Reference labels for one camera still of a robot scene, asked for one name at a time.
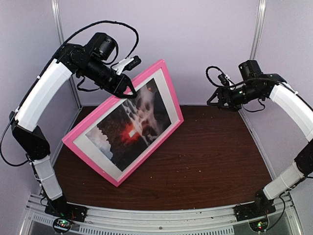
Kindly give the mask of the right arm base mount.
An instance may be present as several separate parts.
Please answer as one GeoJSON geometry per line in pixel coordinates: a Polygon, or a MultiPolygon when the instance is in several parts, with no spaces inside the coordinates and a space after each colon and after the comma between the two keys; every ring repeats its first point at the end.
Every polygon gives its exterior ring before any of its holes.
{"type": "Polygon", "coordinates": [[[233,209],[238,222],[276,212],[273,199],[267,199],[261,191],[255,194],[255,200],[253,202],[237,204],[233,209]]]}

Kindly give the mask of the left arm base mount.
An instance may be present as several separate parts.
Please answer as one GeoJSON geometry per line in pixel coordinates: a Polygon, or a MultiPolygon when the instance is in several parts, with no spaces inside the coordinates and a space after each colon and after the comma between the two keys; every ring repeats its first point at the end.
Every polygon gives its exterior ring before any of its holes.
{"type": "Polygon", "coordinates": [[[87,212],[88,208],[85,206],[70,204],[64,194],[55,200],[47,198],[47,205],[45,207],[45,213],[47,214],[68,220],[84,222],[87,212]]]}

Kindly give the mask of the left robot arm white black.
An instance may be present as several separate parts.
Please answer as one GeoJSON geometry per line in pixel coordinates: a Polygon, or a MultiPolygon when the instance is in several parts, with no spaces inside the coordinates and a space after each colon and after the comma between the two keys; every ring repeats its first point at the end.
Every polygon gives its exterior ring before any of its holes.
{"type": "Polygon", "coordinates": [[[26,151],[47,198],[53,201],[51,209],[59,217],[68,216],[70,206],[62,200],[64,194],[50,161],[50,145],[38,121],[57,91],[72,75],[87,77],[100,89],[118,98],[136,98],[132,81],[123,72],[131,71],[141,63],[141,59],[127,56],[110,67],[105,60],[114,49],[117,49],[115,39],[105,33],[95,33],[84,46],[64,43],[13,116],[13,137],[26,151]]]}

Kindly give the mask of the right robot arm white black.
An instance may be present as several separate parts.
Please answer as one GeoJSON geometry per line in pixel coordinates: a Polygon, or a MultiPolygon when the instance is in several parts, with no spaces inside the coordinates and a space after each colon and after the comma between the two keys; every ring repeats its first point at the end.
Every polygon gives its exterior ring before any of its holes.
{"type": "Polygon", "coordinates": [[[255,194],[251,212],[261,216],[275,198],[293,189],[309,178],[313,172],[313,109],[288,82],[277,73],[264,73],[255,60],[247,60],[239,66],[242,80],[234,83],[217,66],[208,66],[205,74],[216,88],[207,105],[229,111],[239,111],[245,104],[266,99],[276,104],[294,123],[306,140],[306,145],[278,177],[255,194]]]}

